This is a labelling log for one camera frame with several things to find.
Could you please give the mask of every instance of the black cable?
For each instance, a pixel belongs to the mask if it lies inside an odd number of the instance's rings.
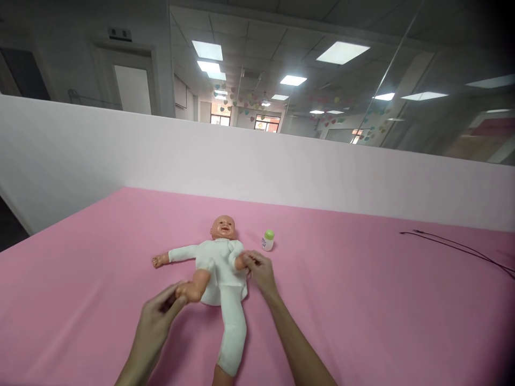
[[[447,243],[444,243],[444,242],[441,242],[441,241],[438,241],[438,240],[434,240],[434,239],[431,239],[430,237],[426,237],[426,236],[422,236],[421,234],[418,234],[418,233],[413,233],[413,232],[399,232],[400,234],[412,234],[414,236],[418,236],[418,237],[422,237],[423,239],[427,239],[429,241],[434,241],[434,242],[437,242],[439,244],[443,244],[447,247],[451,247],[451,248],[454,248],[454,249],[457,249],[457,250],[460,250],[462,252],[465,252],[469,255],[472,255],[472,256],[475,256],[475,257],[478,257],[480,259],[483,259],[491,264],[494,264],[496,266],[498,266],[499,268],[501,268],[504,272],[506,272],[508,275],[510,275],[510,277],[515,280],[515,276],[510,272],[510,271],[513,271],[513,269],[511,268],[508,268],[508,267],[505,267],[503,266],[502,264],[499,264],[499,263],[496,263],[495,261],[493,261],[492,259],[490,259],[489,257],[483,257],[483,256],[480,256],[480,255],[476,255],[475,253],[472,253],[472,252],[469,252],[469,251],[466,251],[464,249],[461,249],[461,248],[458,248],[458,247],[455,247],[455,246],[452,246],[452,245],[449,245]]]
[[[462,247],[464,247],[464,248],[468,248],[468,249],[470,249],[470,250],[472,250],[472,251],[476,252],[477,254],[479,254],[479,255],[483,256],[485,259],[488,259],[489,261],[491,261],[492,263],[494,263],[494,261],[493,261],[490,257],[488,257],[488,256],[486,256],[486,255],[484,255],[484,254],[482,254],[481,252],[479,252],[479,251],[475,250],[474,248],[471,248],[471,247],[469,247],[469,246],[466,246],[466,245],[460,244],[459,242],[456,242],[456,241],[454,241],[454,240],[449,240],[449,239],[446,239],[445,237],[441,237],[441,236],[438,236],[438,235],[434,235],[434,234],[432,234],[432,233],[427,233],[427,232],[424,232],[424,231],[419,231],[418,229],[413,229],[413,232],[416,232],[416,233],[422,233],[422,234],[430,235],[430,236],[433,236],[433,237],[437,237],[437,238],[439,238],[439,239],[442,239],[442,240],[445,240],[445,241],[448,241],[448,242],[452,242],[452,243],[457,244],[457,245],[459,245],[459,246],[462,246]],[[501,264],[501,265],[502,265],[503,267],[505,267],[507,270],[512,271],[512,272],[515,272],[515,270],[514,270],[514,269],[511,269],[511,268],[509,268],[509,267],[507,267],[506,265],[503,265],[503,264]]]

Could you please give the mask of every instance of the doll foot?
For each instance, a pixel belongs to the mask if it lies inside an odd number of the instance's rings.
[[[181,284],[175,290],[175,296],[179,298],[181,295],[186,295],[188,303],[198,303],[202,298],[203,293],[197,288],[195,283],[189,281],[188,283]]]

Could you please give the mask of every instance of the green bottle cap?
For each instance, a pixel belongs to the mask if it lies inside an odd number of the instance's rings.
[[[264,238],[267,239],[267,240],[273,240],[274,239],[274,236],[275,236],[275,233],[274,231],[272,231],[271,229],[267,230],[265,233],[264,233]]]

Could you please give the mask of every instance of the doll leg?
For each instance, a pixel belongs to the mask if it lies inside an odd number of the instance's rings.
[[[227,375],[234,377],[240,366],[247,324],[241,306],[241,286],[220,286],[220,304],[224,320],[224,335],[217,365]]]
[[[197,266],[193,279],[187,283],[181,284],[175,290],[175,296],[178,298],[181,295],[186,295],[188,302],[197,303],[202,299],[205,288],[211,280],[211,274],[215,268],[215,262],[210,259],[205,264]]]

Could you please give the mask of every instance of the white sleeve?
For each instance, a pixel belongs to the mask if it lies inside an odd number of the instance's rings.
[[[236,261],[236,258],[244,251],[243,244],[239,240],[235,240],[234,243],[231,243],[232,250],[229,254],[229,266],[231,266],[234,270],[234,272],[239,272],[236,267],[234,266],[234,262]]]
[[[168,252],[168,260],[171,262],[188,260],[197,257],[198,246],[175,248]]]

